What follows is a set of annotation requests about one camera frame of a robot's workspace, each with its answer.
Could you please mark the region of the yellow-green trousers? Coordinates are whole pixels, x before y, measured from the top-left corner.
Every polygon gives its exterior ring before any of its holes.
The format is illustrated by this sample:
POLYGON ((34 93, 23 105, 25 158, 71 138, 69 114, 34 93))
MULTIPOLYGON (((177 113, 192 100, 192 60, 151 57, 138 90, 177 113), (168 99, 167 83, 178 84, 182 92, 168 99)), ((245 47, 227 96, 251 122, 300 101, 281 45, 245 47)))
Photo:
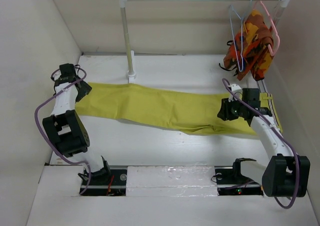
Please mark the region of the yellow-green trousers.
POLYGON ((191 135, 250 134, 242 119, 217 117, 224 94, 193 94, 144 87, 138 84, 90 83, 91 92, 75 105, 78 115, 132 122, 191 135))

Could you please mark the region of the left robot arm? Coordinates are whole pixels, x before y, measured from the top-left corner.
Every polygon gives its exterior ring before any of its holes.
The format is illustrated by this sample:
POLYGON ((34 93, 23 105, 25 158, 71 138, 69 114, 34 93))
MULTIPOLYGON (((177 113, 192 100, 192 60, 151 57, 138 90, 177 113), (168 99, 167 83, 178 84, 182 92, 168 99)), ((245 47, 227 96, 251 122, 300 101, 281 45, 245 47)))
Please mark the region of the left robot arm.
POLYGON ((54 81, 54 107, 42 126, 53 148, 69 162, 85 163, 90 167, 91 179, 100 184, 111 180, 107 161, 89 151, 90 138, 76 112, 76 103, 87 96, 92 87, 80 78, 80 67, 62 64, 51 75, 54 81))

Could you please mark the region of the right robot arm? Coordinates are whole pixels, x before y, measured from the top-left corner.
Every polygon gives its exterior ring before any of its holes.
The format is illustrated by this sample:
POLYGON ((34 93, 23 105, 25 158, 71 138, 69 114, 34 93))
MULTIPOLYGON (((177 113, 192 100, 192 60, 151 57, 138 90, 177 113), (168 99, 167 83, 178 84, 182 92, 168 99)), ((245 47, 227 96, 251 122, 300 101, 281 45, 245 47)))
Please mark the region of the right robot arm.
POLYGON ((231 170, 232 179, 238 183, 252 179, 262 185, 269 197, 304 197, 310 161, 306 156, 299 156, 283 138, 271 110, 262 106, 259 89, 243 89, 237 84, 226 89, 230 95, 222 99, 218 118, 244 119, 259 137, 269 159, 268 165, 263 166, 255 159, 238 158, 231 170))

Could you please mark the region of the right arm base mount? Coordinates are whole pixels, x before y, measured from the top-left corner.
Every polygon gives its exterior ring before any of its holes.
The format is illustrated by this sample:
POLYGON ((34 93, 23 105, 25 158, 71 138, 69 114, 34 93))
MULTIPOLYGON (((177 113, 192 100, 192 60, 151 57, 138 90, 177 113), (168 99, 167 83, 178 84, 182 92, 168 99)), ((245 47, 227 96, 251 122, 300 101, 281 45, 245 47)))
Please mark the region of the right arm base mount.
POLYGON ((264 195, 257 182, 236 172, 232 166, 215 166, 211 181, 217 186, 218 196, 264 195))

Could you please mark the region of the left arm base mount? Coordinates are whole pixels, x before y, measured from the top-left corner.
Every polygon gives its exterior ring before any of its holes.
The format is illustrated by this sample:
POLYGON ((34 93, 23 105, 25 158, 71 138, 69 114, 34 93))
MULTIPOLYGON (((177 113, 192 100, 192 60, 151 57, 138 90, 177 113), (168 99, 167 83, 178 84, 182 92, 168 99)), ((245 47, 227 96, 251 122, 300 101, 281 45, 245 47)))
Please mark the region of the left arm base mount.
POLYGON ((125 196, 128 168, 115 166, 110 172, 107 179, 93 177, 82 196, 125 196))

